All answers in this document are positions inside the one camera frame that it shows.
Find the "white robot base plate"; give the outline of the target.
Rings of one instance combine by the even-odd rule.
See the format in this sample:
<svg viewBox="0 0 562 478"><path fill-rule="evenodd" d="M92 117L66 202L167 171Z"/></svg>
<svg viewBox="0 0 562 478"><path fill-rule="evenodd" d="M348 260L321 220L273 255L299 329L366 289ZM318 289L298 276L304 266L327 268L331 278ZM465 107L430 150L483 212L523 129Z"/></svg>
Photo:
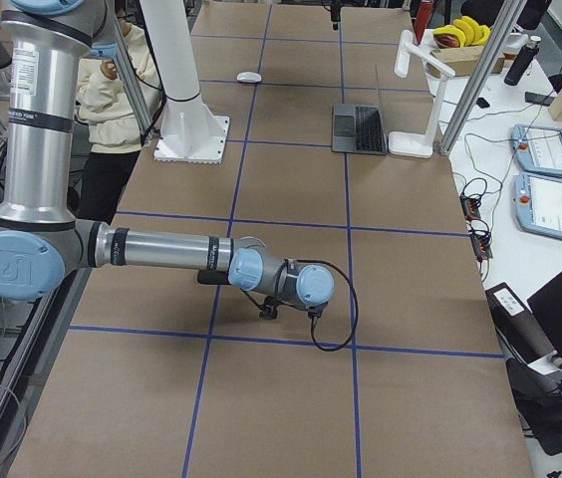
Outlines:
<svg viewBox="0 0 562 478"><path fill-rule="evenodd" d="M154 150L154 159L164 162L217 164L222 161L230 126L230 118L203 115L193 119L180 113L174 123L174 132L165 127Z"/></svg>

